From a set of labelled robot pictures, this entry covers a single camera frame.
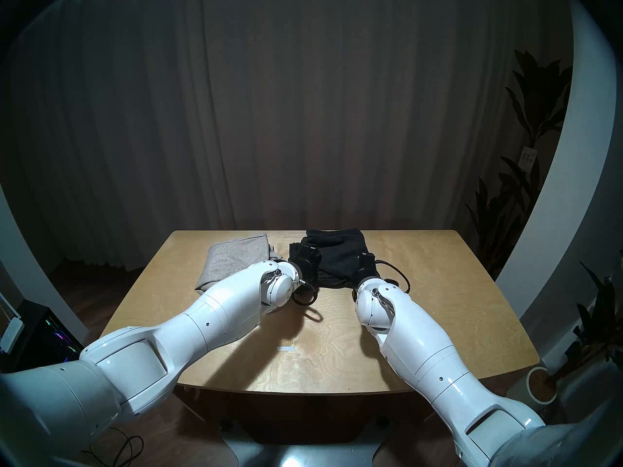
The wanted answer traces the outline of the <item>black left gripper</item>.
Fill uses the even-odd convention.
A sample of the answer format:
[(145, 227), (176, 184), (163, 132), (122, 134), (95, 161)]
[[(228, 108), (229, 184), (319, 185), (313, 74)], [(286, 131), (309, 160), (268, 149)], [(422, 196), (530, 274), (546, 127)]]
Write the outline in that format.
[(321, 250), (310, 245), (289, 245), (288, 262), (299, 271), (299, 277), (307, 283), (318, 281)]

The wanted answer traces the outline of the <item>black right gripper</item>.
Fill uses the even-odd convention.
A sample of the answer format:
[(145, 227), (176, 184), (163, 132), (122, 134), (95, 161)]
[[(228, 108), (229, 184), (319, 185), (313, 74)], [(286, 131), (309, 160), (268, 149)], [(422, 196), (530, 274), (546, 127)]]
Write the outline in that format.
[(362, 252), (357, 256), (357, 267), (350, 275), (352, 287), (360, 287), (371, 278), (380, 278), (376, 267), (376, 257), (373, 253)]

